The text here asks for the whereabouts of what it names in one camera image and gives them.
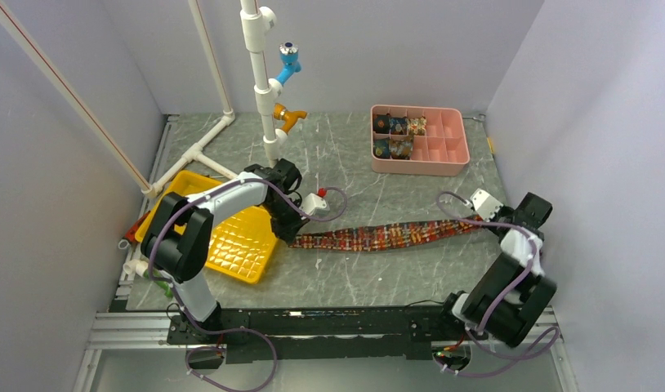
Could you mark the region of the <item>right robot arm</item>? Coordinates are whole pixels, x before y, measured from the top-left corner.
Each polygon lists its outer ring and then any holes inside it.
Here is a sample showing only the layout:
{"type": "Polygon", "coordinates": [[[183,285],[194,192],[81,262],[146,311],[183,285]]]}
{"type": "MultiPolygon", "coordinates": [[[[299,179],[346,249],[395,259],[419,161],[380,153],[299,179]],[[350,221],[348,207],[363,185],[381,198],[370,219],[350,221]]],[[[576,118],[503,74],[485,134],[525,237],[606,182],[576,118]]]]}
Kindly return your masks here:
{"type": "Polygon", "coordinates": [[[461,200],[476,213],[461,218],[486,228],[498,238],[498,257],[470,292],[449,295],[436,317],[441,336],[455,339],[467,328],[486,332],[514,348],[528,335],[556,293],[556,284],[542,267],[544,237],[540,228],[553,206],[527,193],[517,207],[508,207],[484,189],[461,200]]]}

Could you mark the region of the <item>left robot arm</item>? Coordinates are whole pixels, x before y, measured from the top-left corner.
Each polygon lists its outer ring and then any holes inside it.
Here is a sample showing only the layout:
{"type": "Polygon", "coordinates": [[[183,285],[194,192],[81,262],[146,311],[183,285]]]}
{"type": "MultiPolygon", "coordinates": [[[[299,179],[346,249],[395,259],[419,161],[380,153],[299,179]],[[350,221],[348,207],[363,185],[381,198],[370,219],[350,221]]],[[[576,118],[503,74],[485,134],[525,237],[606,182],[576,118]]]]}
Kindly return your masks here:
{"type": "Polygon", "coordinates": [[[201,194],[171,192],[158,202],[141,252],[149,260],[150,279],[169,286],[197,341],[214,341],[223,328],[221,305],[203,274],[213,228],[249,207],[261,206],[270,215],[267,228],[292,243],[309,220],[301,215],[301,204],[289,197],[300,183],[299,169],[281,159],[273,167],[250,165],[235,179],[201,194]]]}

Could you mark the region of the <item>multicolour patterned necktie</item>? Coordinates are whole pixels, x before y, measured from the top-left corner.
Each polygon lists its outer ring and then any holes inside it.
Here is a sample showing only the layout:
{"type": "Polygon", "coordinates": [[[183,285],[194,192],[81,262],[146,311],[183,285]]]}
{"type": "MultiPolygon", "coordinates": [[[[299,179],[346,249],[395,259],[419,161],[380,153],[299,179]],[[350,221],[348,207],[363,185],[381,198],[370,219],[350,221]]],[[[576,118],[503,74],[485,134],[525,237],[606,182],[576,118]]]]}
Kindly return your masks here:
{"type": "Polygon", "coordinates": [[[480,229],[467,221],[480,221],[477,215],[464,220],[424,220],[388,225],[360,226],[326,232],[298,234],[288,244],[293,249],[340,252],[382,252],[470,234],[480,229]]]}

